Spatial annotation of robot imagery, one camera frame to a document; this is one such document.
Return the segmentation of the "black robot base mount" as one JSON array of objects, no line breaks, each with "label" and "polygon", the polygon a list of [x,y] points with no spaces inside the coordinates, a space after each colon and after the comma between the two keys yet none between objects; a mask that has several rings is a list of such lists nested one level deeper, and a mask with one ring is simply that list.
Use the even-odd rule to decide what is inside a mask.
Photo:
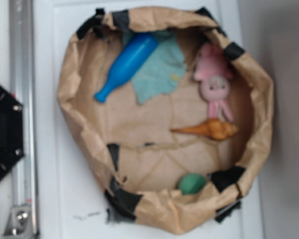
[{"label": "black robot base mount", "polygon": [[23,105],[0,85],[0,181],[24,156]]}]

